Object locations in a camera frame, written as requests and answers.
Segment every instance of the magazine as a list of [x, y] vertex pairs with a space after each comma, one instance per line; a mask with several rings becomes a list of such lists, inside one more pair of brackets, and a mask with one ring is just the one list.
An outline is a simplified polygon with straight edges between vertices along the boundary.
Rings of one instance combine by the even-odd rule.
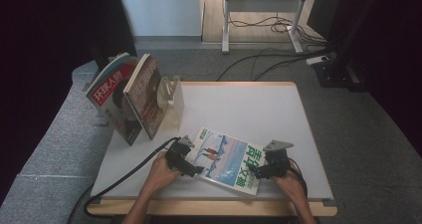
[[199, 177], [237, 191], [257, 194], [260, 179], [251, 175], [247, 165], [264, 165], [261, 146], [204, 127], [193, 143], [195, 147], [186, 160], [194, 166], [204, 167]]
[[168, 105], [168, 102], [158, 103], [160, 82], [161, 76], [156, 59], [145, 54], [123, 90], [132, 110], [150, 139], [154, 139]]
[[123, 95], [136, 63], [137, 58], [128, 53], [118, 55], [99, 73], [86, 93], [87, 98], [129, 145], [134, 143], [142, 130]]

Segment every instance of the table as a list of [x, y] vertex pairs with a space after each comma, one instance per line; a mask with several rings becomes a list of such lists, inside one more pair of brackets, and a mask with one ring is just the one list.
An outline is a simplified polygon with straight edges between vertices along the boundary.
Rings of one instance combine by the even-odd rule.
[[[295, 146], [288, 156], [300, 166], [309, 186], [314, 216], [332, 216], [335, 202], [317, 146], [294, 83], [286, 82], [182, 82], [185, 109], [179, 131], [159, 130], [154, 140], [142, 133], [133, 146], [115, 132], [105, 154], [92, 196], [131, 171], [154, 149], [174, 136], [192, 139], [204, 126], [243, 140], [266, 145], [272, 139]], [[149, 171], [151, 162], [135, 175], [89, 206], [93, 214], [125, 214]], [[296, 215], [271, 180], [262, 180], [257, 196], [230, 191], [196, 178], [183, 176], [157, 193], [148, 209], [151, 215]]]

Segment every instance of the gray fabric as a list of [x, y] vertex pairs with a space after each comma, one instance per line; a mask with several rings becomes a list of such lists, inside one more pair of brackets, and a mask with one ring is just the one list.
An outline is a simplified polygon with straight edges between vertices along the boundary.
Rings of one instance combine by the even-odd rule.
[[[156, 57], [163, 76], [215, 81], [231, 64], [261, 50], [138, 50]], [[255, 74], [285, 58], [260, 58]], [[254, 59], [239, 63], [221, 81], [250, 81]], [[112, 128], [82, 89], [94, 62], [74, 71], [62, 109], [16, 178], [0, 209], [0, 223], [65, 223], [96, 179]], [[323, 89], [305, 61], [278, 68], [260, 81], [297, 84], [325, 172], [338, 206], [321, 223], [421, 223], [422, 161], [401, 130], [368, 93]], [[74, 223], [107, 223], [84, 216]]]

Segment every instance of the book stand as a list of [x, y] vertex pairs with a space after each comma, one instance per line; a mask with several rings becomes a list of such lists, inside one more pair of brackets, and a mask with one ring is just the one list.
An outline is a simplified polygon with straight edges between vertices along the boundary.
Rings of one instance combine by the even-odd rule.
[[179, 131], [184, 111], [184, 100], [180, 77], [174, 76], [173, 82], [163, 77], [157, 93], [158, 105], [165, 111], [160, 129]]

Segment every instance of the magazine cover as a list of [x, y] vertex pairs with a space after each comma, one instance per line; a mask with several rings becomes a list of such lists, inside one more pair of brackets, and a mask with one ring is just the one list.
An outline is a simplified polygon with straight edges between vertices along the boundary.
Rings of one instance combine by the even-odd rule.
[[257, 194], [260, 180], [251, 175], [247, 164], [264, 164], [261, 146], [204, 127], [193, 143], [195, 147], [186, 160], [204, 167], [198, 176], [237, 191]]
[[158, 104], [157, 95], [160, 82], [161, 76], [155, 58], [145, 54], [124, 88], [124, 95], [150, 139], [154, 139], [164, 119], [168, 104], [166, 103], [165, 106]]
[[142, 129], [123, 95], [136, 63], [137, 58], [129, 54], [117, 56], [93, 81], [86, 94], [129, 145], [134, 143]]

